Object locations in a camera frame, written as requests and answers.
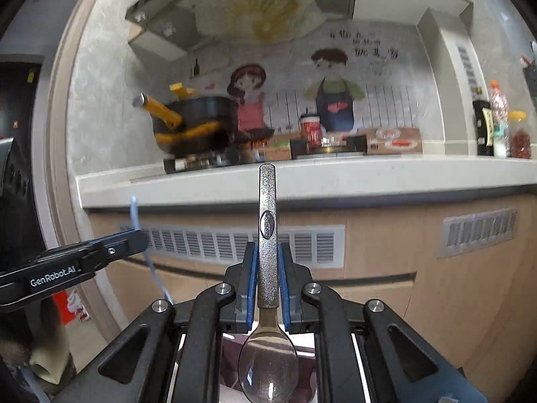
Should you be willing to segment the black yellow cooking pot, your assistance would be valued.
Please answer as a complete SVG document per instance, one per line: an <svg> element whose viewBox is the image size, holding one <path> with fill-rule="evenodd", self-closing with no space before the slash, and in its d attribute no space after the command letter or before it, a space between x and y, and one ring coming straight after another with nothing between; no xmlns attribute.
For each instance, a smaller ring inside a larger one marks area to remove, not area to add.
<svg viewBox="0 0 537 403"><path fill-rule="evenodd" d="M238 132L238 103L228 96L201 96L176 83L169 90L176 101L163 104L145 93L133 105L151 116L158 147L175 158L222 151L230 147Z"/></svg>

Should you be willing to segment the short grey vent grille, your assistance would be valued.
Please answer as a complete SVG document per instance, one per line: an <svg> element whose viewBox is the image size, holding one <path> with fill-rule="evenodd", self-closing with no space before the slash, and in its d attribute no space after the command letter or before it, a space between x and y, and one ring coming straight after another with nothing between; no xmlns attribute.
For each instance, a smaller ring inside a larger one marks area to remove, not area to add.
<svg viewBox="0 0 537 403"><path fill-rule="evenodd" d="M518 210L500 210L446 217L441 225L439 258L451 258L513 240Z"/></svg>

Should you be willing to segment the red paper cup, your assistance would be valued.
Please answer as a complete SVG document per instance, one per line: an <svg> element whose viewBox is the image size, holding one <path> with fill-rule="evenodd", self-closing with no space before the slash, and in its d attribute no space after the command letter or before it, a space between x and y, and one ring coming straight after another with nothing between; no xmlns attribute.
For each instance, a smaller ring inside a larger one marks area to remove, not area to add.
<svg viewBox="0 0 537 403"><path fill-rule="evenodd" d="M321 118L317 114L303 114L299 118L300 135L309 149L321 146Z"/></svg>

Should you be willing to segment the maroon plastic utensil caddy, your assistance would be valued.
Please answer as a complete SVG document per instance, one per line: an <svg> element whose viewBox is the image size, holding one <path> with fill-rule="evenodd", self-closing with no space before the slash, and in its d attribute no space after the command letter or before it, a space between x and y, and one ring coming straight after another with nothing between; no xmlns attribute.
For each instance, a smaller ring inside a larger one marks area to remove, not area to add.
<svg viewBox="0 0 537 403"><path fill-rule="evenodd" d="M259 343L244 347L245 335L226 334L222 340L219 374L220 402L315 402L317 363L311 334L291 335L295 349L278 345L267 351Z"/></svg>

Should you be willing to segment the blue plastic spoon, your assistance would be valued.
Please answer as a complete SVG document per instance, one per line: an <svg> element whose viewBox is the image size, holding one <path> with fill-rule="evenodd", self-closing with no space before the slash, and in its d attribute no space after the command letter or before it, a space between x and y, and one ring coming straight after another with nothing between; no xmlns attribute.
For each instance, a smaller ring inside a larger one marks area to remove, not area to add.
<svg viewBox="0 0 537 403"><path fill-rule="evenodd" d="M138 202L137 202L137 197L135 195L132 195L130 199L129 217L130 217L132 227L134 227L134 230L142 230L141 224L139 221ZM164 282L161 280L158 273L156 273L155 265L152 262L149 251L147 249L143 252L143 256L144 256L145 263L151 273L151 277L153 278L156 285L159 287L161 293L164 296L164 299L166 299L166 301L169 302L170 304L174 304L172 295L169 293L168 289L166 288Z"/></svg>

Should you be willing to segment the range hood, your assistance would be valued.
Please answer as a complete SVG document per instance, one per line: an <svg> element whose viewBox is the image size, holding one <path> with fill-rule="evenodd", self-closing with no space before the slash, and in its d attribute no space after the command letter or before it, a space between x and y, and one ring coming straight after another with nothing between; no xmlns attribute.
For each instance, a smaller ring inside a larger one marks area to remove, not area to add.
<svg viewBox="0 0 537 403"><path fill-rule="evenodd" d="M277 44L330 19L353 16L355 0L137 0L126 12L128 44L174 61L213 42Z"/></svg>

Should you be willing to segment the white lace tablecloth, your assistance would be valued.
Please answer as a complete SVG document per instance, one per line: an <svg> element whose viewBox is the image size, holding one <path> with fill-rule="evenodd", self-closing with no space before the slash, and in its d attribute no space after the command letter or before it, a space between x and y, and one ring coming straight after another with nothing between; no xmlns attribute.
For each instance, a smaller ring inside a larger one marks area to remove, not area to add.
<svg viewBox="0 0 537 403"><path fill-rule="evenodd" d="M206 347L182 336L166 402L247 402L239 380L239 355L247 337L216 332ZM311 333L290 337L298 355L299 379L290 402L315 402L317 361Z"/></svg>

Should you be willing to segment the yellow lid jar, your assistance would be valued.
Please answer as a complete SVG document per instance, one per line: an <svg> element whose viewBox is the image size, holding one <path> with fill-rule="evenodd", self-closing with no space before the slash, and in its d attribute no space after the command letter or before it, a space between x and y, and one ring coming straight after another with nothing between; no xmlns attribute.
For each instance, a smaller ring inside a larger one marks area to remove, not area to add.
<svg viewBox="0 0 537 403"><path fill-rule="evenodd" d="M510 156L512 158L531 159L532 140L527 114L520 110L514 110L510 111L508 118Z"/></svg>

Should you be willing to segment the gas stove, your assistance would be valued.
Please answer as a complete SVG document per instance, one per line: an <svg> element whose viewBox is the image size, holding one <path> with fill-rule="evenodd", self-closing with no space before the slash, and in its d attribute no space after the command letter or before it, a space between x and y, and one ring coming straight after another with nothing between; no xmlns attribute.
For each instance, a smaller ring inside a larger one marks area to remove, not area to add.
<svg viewBox="0 0 537 403"><path fill-rule="evenodd" d="M221 152L186 155L164 160L166 174L226 168L240 165L299 160L302 158L330 158L338 155L366 155L369 151L367 136L344 136L343 139L324 137L321 145L310 147L301 139L291 139L282 146L238 148L232 146Z"/></svg>

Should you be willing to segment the dark soy sauce bottle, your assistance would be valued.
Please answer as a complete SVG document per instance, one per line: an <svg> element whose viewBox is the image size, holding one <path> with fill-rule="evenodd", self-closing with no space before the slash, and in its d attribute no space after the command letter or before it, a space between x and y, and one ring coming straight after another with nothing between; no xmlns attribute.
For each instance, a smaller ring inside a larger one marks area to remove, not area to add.
<svg viewBox="0 0 537 403"><path fill-rule="evenodd" d="M482 88L476 86L473 89L472 106L474 111L477 154L494 156L493 152L493 117L491 104L485 99Z"/></svg>

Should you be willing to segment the orange cap drink bottle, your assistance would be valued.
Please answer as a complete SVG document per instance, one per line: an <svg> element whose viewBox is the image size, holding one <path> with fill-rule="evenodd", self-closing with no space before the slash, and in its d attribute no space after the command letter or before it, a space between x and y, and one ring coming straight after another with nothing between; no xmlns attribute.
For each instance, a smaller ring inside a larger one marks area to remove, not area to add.
<svg viewBox="0 0 537 403"><path fill-rule="evenodd" d="M508 158L510 156L510 142L508 136L509 105L507 98L504 96L503 92L501 92L499 82L497 80L492 80L490 85L490 103L494 122L494 155L498 158Z"/></svg>

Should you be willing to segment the stainless steel spoon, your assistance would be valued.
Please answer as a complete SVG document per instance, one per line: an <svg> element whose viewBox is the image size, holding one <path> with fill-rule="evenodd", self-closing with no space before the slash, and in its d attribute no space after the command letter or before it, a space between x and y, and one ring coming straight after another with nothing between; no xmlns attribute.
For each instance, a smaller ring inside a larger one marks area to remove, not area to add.
<svg viewBox="0 0 537 403"><path fill-rule="evenodd" d="M257 247L258 324L248 336L244 347L249 350L259 343L267 351L284 345L294 352L292 342L280 328L280 286L278 259L278 220L276 168L272 164L259 167Z"/></svg>

